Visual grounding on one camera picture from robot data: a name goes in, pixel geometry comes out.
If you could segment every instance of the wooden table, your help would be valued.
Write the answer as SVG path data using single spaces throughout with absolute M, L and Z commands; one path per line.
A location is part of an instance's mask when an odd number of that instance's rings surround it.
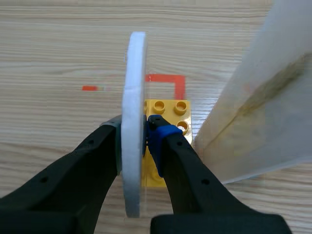
M 148 33 L 147 73 L 182 74 L 194 135 L 264 21 L 271 0 L 0 0 L 0 196 L 120 114 L 132 31 Z M 103 92 L 81 91 L 101 85 Z M 149 98 L 173 86 L 148 84 Z M 251 207 L 312 232 L 311 164 L 227 187 Z M 148 233 L 171 213 L 166 189 L 142 189 L 141 219 L 125 217 L 121 178 L 96 233 Z

